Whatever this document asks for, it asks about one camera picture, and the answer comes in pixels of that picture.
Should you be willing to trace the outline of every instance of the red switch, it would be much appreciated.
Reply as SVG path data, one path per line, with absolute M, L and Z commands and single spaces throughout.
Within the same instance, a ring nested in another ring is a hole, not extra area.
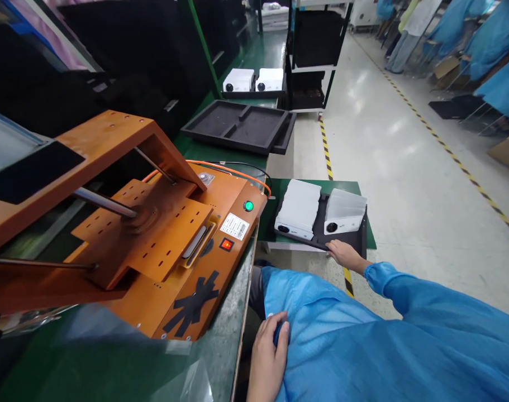
M 221 245 L 219 248 L 222 248 L 223 250 L 230 251 L 232 250 L 232 246 L 234 245 L 234 242 L 231 240 L 228 240 L 226 237 L 222 240 Z

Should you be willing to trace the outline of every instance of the hanging blue gown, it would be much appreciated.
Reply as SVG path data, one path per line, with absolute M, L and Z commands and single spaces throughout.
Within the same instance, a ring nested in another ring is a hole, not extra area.
M 479 87 L 474 95 L 509 117 L 509 63 Z
M 277 401 L 509 400 L 509 315 L 387 262 L 364 276 L 402 320 L 317 276 L 262 269 L 266 314 L 290 323 Z
M 461 60 L 461 71 L 470 63 L 465 75 L 476 81 L 486 75 L 509 52 L 509 0 L 502 0 L 491 16 L 475 32 L 464 54 L 470 62 Z
M 431 60 L 438 54 L 439 59 L 448 56 L 463 37 L 463 22 L 466 18 L 477 18 L 489 11 L 494 0 L 453 0 L 437 26 L 427 37 L 439 45 L 424 42 L 423 53 Z
M 392 13 L 394 12 L 394 5 L 392 0 L 379 0 L 376 8 L 377 16 L 381 20 L 390 20 Z

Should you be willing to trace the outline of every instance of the gray trousers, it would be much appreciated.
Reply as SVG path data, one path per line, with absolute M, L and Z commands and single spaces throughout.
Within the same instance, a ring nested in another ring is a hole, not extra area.
M 261 279 L 261 268 L 256 265 L 253 266 L 253 277 L 250 282 L 249 306 L 262 321 L 265 320 L 264 283 Z
M 396 74 L 402 73 L 405 68 L 405 63 L 411 56 L 412 51 L 415 49 L 419 41 L 419 36 L 409 35 L 409 32 L 403 30 L 401 38 L 394 48 L 390 59 L 388 59 L 385 69 Z

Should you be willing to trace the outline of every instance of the black tape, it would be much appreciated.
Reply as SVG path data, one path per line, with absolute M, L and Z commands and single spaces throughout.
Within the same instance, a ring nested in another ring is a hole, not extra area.
M 196 291 L 192 296 L 174 301 L 174 309 L 181 308 L 181 310 L 163 327 L 163 331 L 170 332 L 180 321 L 183 320 L 179 326 L 176 337 L 182 337 L 190 324 L 196 324 L 200 321 L 200 310 L 205 302 L 217 298 L 219 295 L 218 290 L 214 290 L 215 279 L 219 273 L 213 271 L 208 280 L 201 276 L 197 280 Z

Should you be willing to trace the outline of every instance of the wrist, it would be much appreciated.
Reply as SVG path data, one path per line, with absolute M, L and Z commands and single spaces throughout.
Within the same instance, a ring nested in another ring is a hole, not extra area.
M 360 261 L 357 261 L 355 264 L 352 264 L 352 266 L 349 267 L 349 270 L 364 276 L 364 270 L 371 264 L 373 263 L 368 260 L 360 259 Z

